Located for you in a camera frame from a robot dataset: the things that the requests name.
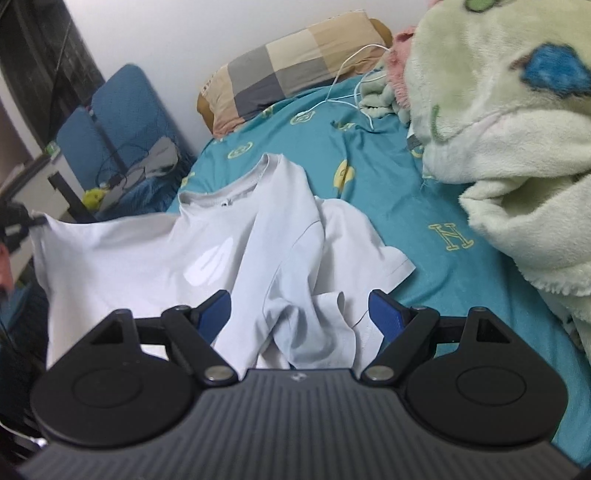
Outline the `white t-shirt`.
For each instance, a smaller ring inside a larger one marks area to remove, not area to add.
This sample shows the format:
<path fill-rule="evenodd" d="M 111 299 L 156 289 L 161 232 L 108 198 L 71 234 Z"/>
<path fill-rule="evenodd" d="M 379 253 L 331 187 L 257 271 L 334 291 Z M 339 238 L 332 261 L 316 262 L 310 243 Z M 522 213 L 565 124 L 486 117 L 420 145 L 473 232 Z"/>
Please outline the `white t-shirt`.
<path fill-rule="evenodd" d="M 113 310 L 152 317 L 220 290 L 231 314 L 212 344 L 238 373 L 374 359 L 383 337 L 369 294 L 396 289 L 415 267 L 363 212 L 315 197 L 304 169 L 276 154 L 216 192 L 181 192 L 178 207 L 92 224 L 49 219 L 32 231 L 49 363 Z"/>

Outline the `white dark-edged table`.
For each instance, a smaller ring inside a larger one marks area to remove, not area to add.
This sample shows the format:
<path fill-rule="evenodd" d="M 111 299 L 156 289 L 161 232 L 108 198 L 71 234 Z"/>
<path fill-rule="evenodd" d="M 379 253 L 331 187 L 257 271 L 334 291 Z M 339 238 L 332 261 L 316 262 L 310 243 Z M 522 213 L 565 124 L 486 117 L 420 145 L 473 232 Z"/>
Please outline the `white dark-edged table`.
<path fill-rule="evenodd" d="M 78 182 L 63 154 L 50 160 L 36 173 L 25 186 L 20 189 L 14 199 L 23 204 L 29 212 L 47 213 L 53 218 L 61 219 L 67 212 L 68 202 L 63 195 L 49 182 L 49 177 L 59 173 L 76 196 L 81 199 L 84 189 Z M 33 255 L 31 240 L 27 238 L 20 248 L 10 256 L 10 266 L 13 279 L 17 280 L 25 270 Z"/>

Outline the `yellow green plush toy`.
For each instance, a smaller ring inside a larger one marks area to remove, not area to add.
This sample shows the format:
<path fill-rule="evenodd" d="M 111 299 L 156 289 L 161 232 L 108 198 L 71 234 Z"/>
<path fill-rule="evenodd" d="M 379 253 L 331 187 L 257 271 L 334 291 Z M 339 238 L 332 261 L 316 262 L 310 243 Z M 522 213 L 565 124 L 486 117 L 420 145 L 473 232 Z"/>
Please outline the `yellow green plush toy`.
<path fill-rule="evenodd" d="M 98 211 L 106 193 L 107 190 L 104 190 L 102 188 L 93 188 L 86 190 L 82 197 L 82 204 L 87 210 L 91 212 Z"/>

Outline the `blue covered chair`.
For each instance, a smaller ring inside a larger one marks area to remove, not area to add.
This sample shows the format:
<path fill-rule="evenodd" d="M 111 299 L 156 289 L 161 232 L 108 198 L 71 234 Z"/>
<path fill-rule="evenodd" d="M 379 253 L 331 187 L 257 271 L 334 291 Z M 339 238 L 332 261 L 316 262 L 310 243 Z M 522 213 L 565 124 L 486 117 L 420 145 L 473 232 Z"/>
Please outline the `blue covered chair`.
<path fill-rule="evenodd" d="M 121 179 L 162 136 L 172 140 L 180 155 L 170 173 L 144 180 L 98 217 L 107 220 L 166 211 L 194 158 L 146 75 L 136 65 L 123 66 L 95 92 L 91 106 L 100 132 L 114 148 Z"/>
<path fill-rule="evenodd" d="M 59 129 L 56 142 L 84 190 L 99 187 L 121 169 L 89 112 L 78 107 Z"/>

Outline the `grey cloth on chair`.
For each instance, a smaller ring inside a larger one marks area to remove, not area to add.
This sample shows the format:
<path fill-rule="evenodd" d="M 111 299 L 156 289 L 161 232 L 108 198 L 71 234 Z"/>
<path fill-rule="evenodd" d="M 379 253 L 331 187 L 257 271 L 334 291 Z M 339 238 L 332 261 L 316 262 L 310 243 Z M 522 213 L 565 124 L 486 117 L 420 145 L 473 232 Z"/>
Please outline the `grey cloth on chair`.
<path fill-rule="evenodd" d="M 148 150 L 147 155 L 134 164 L 109 188 L 104 195 L 99 212 L 106 211 L 115 205 L 128 191 L 146 179 L 164 176 L 177 165 L 180 155 L 177 146 L 168 137 L 160 137 Z"/>

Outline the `teal patterned bed sheet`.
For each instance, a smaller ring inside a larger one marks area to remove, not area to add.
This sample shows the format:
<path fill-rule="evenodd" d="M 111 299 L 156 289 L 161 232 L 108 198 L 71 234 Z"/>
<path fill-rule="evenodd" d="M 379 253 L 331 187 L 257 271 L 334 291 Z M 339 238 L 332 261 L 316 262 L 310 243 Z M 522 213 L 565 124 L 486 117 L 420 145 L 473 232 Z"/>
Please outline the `teal patterned bed sheet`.
<path fill-rule="evenodd" d="M 475 234 L 459 204 L 460 185 L 422 177 L 395 115 L 370 120 L 353 107 L 356 79 L 277 102 L 228 136 L 209 142 L 182 181 L 209 193 L 242 176 L 264 153 L 301 165 L 312 192 L 341 198 L 365 213 L 386 244 L 402 250 L 415 272 L 394 297 L 460 316 L 485 306 L 561 375 L 566 414 L 555 444 L 590 462 L 590 366 L 538 291 L 514 262 Z"/>

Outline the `light green folded cloth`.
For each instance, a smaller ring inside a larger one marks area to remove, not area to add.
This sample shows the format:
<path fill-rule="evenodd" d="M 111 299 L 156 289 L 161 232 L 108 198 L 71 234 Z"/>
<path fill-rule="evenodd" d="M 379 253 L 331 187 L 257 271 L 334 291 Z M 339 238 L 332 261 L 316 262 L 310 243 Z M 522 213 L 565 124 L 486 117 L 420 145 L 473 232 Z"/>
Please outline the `light green folded cloth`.
<path fill-rule="evenodd" d="M 397 99 L 383 69 L 375 69 L 363 76 L 359 84 L 359 95 L 359 109 L 370 118 L 397 115 L 403 125 L 408 126 L 411 123 L 410 109 Z"/>

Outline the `checkered pillow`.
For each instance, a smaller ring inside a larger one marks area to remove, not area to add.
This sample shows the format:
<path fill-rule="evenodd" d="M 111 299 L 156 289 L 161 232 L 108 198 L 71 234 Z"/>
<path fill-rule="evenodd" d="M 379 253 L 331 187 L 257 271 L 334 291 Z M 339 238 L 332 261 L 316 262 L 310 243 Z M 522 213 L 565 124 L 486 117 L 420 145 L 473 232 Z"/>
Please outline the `checkered pillow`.
<path fill-rule="evenodd" d="M 205 82 L 197 112 L 221 138 L 304 90 L 367 73 L 393 45 L 390 29 L 364 11 L 346 12 L 250 50 Z"/>

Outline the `green cartoon fleece blanket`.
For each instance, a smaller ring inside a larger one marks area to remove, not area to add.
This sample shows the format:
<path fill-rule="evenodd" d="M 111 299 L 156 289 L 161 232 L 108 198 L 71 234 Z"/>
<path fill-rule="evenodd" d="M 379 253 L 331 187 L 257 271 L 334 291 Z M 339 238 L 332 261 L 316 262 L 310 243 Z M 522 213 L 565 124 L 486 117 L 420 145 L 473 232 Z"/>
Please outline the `green cartoon fleece blanket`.
<path fill-rule="evenodd" d="M 441 1 L 406 70 L 423 172 L 590 345 L 590 5 Z"/>

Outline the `pink fleece blanket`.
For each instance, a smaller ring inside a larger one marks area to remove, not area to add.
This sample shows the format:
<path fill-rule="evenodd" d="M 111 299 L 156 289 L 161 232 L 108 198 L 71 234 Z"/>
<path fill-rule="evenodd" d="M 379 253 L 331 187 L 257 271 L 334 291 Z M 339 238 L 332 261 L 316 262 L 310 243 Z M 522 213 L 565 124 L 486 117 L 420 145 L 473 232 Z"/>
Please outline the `pink fleece blanket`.
<path fill-rule="evenodd" d="M 416 27 L 411 26 L 394 34 L 393 44 L 386 60 L 388 83 L 393 89 L 394 100 L 404 109 L 410 108 L 405 69 L 411 54 L 415 32 Z"/>

